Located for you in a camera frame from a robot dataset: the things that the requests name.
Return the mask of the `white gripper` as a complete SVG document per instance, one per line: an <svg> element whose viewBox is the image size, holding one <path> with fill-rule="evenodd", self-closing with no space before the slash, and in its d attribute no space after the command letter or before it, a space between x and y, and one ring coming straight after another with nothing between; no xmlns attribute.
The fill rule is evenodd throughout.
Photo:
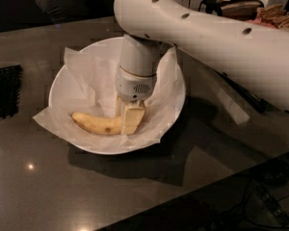
<svg viewBox="0 0 289 231"><path fill-rule="evenodd" d="M123 135L132 135L136 132L146 112L145 103L140 100L147 100L152 95L156 81L156 74L150 77L137 76L127 72L121 66L117 67L116 116L121 116Z"/></svg>

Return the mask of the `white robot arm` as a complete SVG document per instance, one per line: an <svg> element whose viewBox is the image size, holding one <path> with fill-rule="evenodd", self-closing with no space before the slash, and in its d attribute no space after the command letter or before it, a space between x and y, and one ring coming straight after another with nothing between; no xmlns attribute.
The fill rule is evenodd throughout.
<svg viewBox="0 0 289 231"><path fill-rule="evenodd" d="M189 10L175 0L115 0L128 34L162 41L289 112L289 32Z"/></svg>

